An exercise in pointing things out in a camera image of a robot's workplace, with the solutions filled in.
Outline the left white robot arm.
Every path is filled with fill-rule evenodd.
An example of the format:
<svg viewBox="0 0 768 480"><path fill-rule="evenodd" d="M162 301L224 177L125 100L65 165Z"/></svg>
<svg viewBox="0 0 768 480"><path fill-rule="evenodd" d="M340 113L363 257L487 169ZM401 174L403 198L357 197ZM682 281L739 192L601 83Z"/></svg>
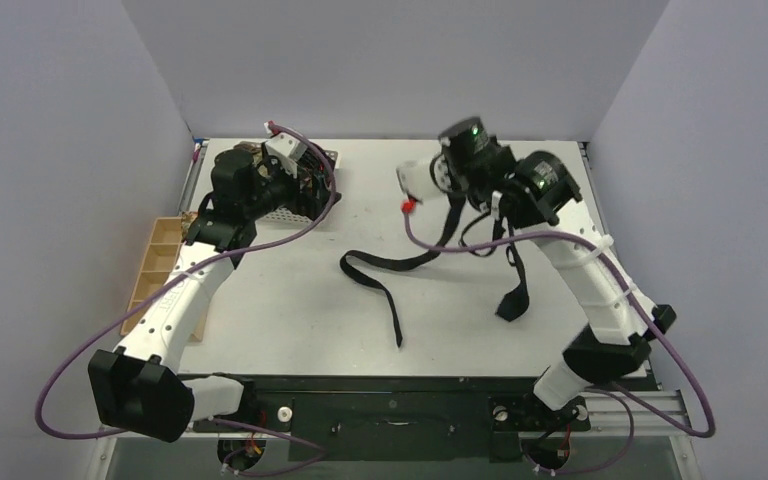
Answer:
<svg viewBox="0 0 768 480"><path fill-rule="evenodd" d="M191 423L210 417L235 430L257 420L258 402L242 382L214 375L184 380L178 371L212 298L253 243L257 220L282 208L315 220L339 198L334 164L319 146L281 154L262 145L260 152L216 156L212 188L157 299L138 308L136 325L113 350L91 357L89 380L103 425L174 442Z"/></svg>

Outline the blue brown striped tie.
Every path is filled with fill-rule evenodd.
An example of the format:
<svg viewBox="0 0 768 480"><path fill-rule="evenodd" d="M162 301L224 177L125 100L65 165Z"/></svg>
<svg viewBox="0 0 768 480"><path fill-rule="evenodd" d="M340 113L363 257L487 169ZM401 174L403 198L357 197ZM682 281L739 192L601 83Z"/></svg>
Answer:
<svg viewBox="0 0 768 480"><path fill-rule="evenodd" d="M459 227L463 210L466 206L466 200L463 197L449 196L448 202L449 210L441 235L435 244L436 247L445 247L448 245L448 242L453 239ZM530 307L531 299L527 285L525 264L517 247L514 244L507 244L505 253L508 264L513 267L517 273L518 284L502 298L495 311L495 315L502 320L512 322L526 313ZM441 252L426 251L423 254L414 257L392 259L376 256L359 250L349 250L340 258L339 266L344 275L363 287L380 291L386 298L391 314L395 345L397 348L402 347L404 336L393 295L384 284L363 273L356 268L351 261L356 260L379 270L402 273L413 271L424 266L437 259L440 255Z"/></svg>

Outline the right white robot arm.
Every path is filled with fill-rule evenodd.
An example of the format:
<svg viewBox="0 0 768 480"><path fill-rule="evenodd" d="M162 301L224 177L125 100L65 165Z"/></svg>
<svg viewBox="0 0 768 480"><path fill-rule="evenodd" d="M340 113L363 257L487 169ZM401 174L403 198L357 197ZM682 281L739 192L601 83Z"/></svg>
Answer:
<svg viewBox="0 0 768 480"><path fill-rule="evenodd" d="M526 418L548 427L585 388L637 371L651 354L651 341L668 331L677 314L636 287L558 156L537 150L518 158L477 116L448 127L438 139L456 190L536 245L584 312L585 326L523 402Z"/></svg>

